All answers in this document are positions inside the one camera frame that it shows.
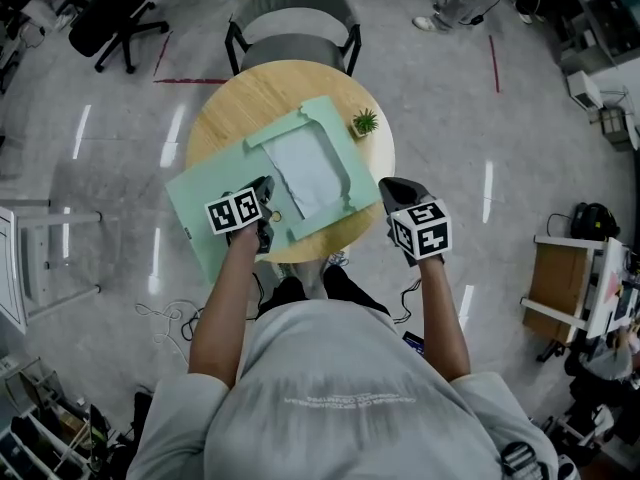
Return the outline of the person's left forearm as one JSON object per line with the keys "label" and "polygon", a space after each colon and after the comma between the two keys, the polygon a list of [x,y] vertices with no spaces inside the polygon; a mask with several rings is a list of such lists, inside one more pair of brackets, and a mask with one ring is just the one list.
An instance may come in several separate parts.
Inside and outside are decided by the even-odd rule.
{"label": "person's left forearm", "polygon": [[258,249],[256,224],[233,235],[191,342],[188,371],[214,377],[229,388],[241,358]]}

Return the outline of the person's right forearm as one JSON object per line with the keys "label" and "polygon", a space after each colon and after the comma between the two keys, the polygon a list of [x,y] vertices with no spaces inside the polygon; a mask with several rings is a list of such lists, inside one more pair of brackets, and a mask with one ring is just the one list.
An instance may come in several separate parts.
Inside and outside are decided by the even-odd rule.
{"label": "person's right forearm", "polygon": [[447,381],[469,375],[467,344],[453,303],[444,263],[437,257],[418,262],[424,326],[424,359]]}

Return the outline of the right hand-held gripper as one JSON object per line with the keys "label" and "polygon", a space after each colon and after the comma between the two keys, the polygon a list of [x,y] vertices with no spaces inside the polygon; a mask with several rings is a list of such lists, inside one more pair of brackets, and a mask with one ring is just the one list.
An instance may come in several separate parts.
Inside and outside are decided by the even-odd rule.
{"label": "right hand-held gripper", "polygon": [[401,177],[378,182],[389,225],[388,237],[400,248],[410,267],[436,257],[452,247],[451,216],[442,199],[423,185]]}

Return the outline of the wooden and white side table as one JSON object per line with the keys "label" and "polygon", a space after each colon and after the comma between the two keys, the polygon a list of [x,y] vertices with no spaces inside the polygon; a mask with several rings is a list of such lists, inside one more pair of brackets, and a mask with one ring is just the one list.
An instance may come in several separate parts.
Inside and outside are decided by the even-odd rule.
{"label": "wooden and white side table", "polygon": [[523,324],[562,345],[580,335],[604,337],[640,316],[640,277],[620,241],[537,235],[536,258]]}

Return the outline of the small white box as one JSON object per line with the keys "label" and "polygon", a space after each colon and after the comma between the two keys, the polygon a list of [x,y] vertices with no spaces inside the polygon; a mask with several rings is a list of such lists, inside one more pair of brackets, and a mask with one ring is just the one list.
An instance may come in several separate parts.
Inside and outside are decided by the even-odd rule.
{"label": "small white box", "polygon": [[595,111],[603,107],[601,92],[584,72],[578,71],[566,77],[570,97],[585,111]]}

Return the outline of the round wooden table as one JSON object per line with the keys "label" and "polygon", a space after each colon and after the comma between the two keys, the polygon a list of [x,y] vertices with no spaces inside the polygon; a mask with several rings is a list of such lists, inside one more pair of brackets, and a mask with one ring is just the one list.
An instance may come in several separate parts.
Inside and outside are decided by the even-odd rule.
{"label": "round wooden table", "polygon": [[[393,176],[395,149],[387,118],[374,97],[354,78],[329,66],[302,60],[274,61],[250,68],[222,85],[201,108],[192,126],[185,167],[259,131],[298,109],[303,101],[329,96],[345,125],[366,109],[378,128],[352,139],[376,182]],[[384,214],[381,202],[348,216],[265,259],[302,263],[322,259],[361,238]]]}

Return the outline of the person's black trousers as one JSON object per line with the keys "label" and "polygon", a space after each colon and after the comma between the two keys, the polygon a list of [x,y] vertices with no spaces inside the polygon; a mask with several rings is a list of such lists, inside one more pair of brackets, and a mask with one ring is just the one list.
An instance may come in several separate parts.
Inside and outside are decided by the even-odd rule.
{"label": "person's black trousers", "polygon": [[[352,302],[387,316],[390,315],[386,307],[376,302],[352,281],[342,267],[338,265],[327,267],[322,274],[322,281],[327,297],[330,300]],[[260,305],[257,317],[260,318],[276,307],[306,300],[307,297],[302,282],[296,277],[289,276],[273,290],[271,298]]]}

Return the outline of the white storage rack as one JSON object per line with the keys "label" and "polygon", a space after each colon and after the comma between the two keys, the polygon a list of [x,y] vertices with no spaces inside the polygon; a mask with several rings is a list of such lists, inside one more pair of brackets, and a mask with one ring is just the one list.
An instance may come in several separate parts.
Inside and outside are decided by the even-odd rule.
{"label": "white storage rack", "polygon": [[36,358],[0,358],[0,480],[125,480],[133,432],[68,399]]}

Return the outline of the small potted plant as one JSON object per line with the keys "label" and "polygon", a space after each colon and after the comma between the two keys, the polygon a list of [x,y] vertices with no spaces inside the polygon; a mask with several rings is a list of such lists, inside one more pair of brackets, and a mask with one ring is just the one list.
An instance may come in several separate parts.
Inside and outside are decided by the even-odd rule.
{"label": "small potted plant", "polygon": [[362,139],[379,128],[378,116],[370,108],[360,110],[355,114],[350,122],[350,130],[355,139]]}

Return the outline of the black office chair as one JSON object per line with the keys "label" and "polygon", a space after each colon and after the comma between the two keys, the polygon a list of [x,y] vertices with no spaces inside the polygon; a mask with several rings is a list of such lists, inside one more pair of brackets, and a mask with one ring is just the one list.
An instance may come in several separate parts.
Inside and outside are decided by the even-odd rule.
{"label": "black office chair", "polygon": [[104,70],[107,58],[121,46],[126,72],[133,74],[136,68],[131,61],[132,37],[152,30],[161,34],[169,31],[166,21],[140,23],[145,12],[154,9],[155,3],[149,0],[91,0],[71,26],[70,44],[87,58],[104,48],[94,65],[98,73]]}

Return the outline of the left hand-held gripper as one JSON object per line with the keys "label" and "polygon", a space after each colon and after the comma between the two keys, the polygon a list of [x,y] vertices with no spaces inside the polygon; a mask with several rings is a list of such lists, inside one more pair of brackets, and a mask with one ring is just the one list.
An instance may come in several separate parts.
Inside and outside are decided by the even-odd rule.
{"label": "left hand-held gripper", "polygon": [[272,212],[268,204],[273,195],[275,182],[271,176],[260,176],[249,186],[206,203],[205,214],[212,232],[228,238],[231,238],[234,232],[256,224],[258,252],[268,253],[273,241],[273,230],[269,223]]}

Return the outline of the light green folding board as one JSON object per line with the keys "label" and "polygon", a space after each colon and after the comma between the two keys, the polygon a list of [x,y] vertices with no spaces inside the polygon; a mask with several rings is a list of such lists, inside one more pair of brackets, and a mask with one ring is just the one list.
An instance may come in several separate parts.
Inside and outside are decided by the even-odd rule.
{"label": "light green folding board", "polygon": [[[326,132],[342,171],[342,196],[304,219],[283,178],[262,143],[312,122]],[[355,141],[328,96],[306,100],[300,107],[258,132],[187,169],[167,184],[167,191],[182,228],[198,259],[204,277],[214,282],[227,250],[225,235],[212,232],[204,205],[235,193],[260,176],[271,176],[275,187],[268,208],[280,216],[271,221],[271,252],[301,241],[380,201],[377,182],[365,164]]]}

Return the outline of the white A4 paper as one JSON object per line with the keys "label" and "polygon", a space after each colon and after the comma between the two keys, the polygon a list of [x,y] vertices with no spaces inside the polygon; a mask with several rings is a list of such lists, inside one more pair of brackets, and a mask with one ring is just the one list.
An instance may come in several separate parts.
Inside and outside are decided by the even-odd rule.
{"label": "white A4 paper", "polygon": [[324,129],[315,122],[262,143],[302,217],[342,196],[341,164]]}

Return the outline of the black backpack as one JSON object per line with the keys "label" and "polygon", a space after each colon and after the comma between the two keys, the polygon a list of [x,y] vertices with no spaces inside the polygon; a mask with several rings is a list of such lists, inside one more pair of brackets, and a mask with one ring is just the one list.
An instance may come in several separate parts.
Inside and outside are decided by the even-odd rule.
{"label": "black backpack", "polygon": [[617,238],[620,227],[612,213],[599,203],[579,203],[575,207],[570,226],[570,236],[574,239],[607,241]]}

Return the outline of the white desk with drawing board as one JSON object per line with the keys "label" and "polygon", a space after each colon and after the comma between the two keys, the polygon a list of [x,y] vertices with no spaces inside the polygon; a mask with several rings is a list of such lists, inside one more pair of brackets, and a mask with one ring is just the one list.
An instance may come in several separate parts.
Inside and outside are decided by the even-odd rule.
{"label": "white desk with drawing board", "polygon": [[0,198],[0,314],[23,334],[29,323],[101,292],[100,286],[92,285],[46,305],[39,303],[42,274],[50,267],[48,229],[100,223],[103,215],[99,211],[85,214],[46,212],[36,216],[20,216],[16,212],[18,208],[34,207],[48,209],[51,201]]}

